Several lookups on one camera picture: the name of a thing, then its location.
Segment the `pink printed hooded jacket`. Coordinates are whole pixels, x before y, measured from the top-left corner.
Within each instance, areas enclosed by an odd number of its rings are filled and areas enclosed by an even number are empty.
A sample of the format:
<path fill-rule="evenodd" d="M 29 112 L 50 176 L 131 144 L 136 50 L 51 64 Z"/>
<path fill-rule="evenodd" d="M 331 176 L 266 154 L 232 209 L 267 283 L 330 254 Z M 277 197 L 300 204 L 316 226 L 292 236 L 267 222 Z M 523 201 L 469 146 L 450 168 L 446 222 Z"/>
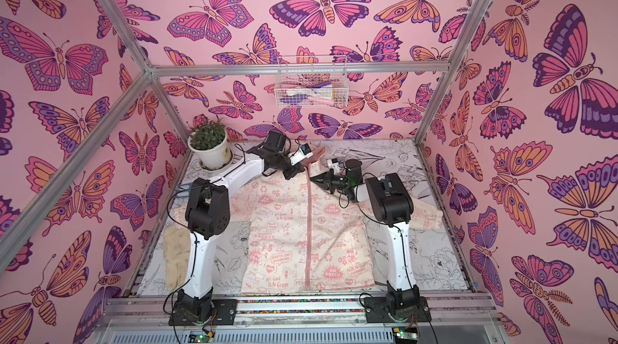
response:
<path fill-rule="evenodd" d="M 318 159 L 286 180 L 282 173 L 258 176 L 234 194 L 231 218 L 249 224 L 248 253 L 241 259 L 244 294 L 289 294 L 305 291 L 368 289 L 375 284 L 374 261 L 389 263 L 386 233 L 370 222 L 370 204 L 347 204 L 310 181 L 328 170 L 332 157 Z M 441 212 L 415 201 L 410 229 L 438 228 Z"/>

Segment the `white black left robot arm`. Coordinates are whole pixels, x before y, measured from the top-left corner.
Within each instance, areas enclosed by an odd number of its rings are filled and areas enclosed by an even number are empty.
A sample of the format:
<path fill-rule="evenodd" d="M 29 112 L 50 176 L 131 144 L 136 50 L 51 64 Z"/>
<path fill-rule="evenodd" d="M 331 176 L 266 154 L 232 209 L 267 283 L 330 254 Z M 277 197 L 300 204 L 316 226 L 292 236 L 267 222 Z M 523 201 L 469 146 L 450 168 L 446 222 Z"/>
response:
<path fill-rule="evenodd" d="M 304 172 L 303 161 L 313 156 L 311 146 L 300 144 L 294 153 L 286 145 L 290 139 L 277 131 L 243 153 L 241 160 L 211 178 L 197 178 L 188 189 L 185 220 L 190 233 L 187 276 L 176 291 L 172 316 L 190 324 L 213 319 L 212 269 L 217 239 L 231 219 L 231 197 L 239 189 L 268 171 L 281 172 L 286 180 Z"/>

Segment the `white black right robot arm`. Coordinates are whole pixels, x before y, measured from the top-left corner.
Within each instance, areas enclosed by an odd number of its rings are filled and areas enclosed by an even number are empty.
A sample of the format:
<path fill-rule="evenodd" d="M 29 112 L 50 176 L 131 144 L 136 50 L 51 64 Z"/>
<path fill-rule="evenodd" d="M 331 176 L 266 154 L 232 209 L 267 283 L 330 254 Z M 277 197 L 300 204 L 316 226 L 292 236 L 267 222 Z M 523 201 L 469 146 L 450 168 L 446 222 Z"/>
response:
<path fill-rule="evenodd" d="M 343 170 L 333 168 L 310 177 L 329 194 L 347 199 L 347 204 L 370 204 L 371 215 L 361 213 L 386 233 L 389 271 L 386 277 L 386 308 L 395 321 L 407 320 L 421 306 L 421 296 L 411 266 L 410 221 L 415 211 L 412 197 L 397 173 L 378 177 L 362 170 L 362 162 L 350 159 Z"/>

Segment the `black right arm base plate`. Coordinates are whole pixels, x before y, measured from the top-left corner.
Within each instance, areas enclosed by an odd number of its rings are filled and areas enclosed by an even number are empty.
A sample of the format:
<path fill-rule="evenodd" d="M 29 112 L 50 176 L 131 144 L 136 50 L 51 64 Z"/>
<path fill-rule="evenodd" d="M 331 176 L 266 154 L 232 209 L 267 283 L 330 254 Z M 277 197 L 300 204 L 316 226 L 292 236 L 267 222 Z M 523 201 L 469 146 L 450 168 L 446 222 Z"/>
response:
<path fill-rule="evenodd" d="M 385 297 L 362 297 L 361 308 L 368 323 L 431 322 L 431 311 L 425 297 L 410 305 L 395 305 Z"/>

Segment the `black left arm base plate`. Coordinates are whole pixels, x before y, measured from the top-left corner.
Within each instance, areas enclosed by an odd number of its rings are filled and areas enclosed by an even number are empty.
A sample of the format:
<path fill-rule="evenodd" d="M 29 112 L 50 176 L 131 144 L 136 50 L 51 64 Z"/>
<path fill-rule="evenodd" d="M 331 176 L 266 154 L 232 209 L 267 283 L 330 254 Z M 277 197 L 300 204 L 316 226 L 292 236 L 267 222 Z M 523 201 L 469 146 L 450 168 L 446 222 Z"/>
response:
<path fill-rule="evenodd" d="M 171 327 L 190 326 L 231 326 L 236 318 L 237 299 L 206 299 L 183 297 L 175 301 L 168 325 Z"/>

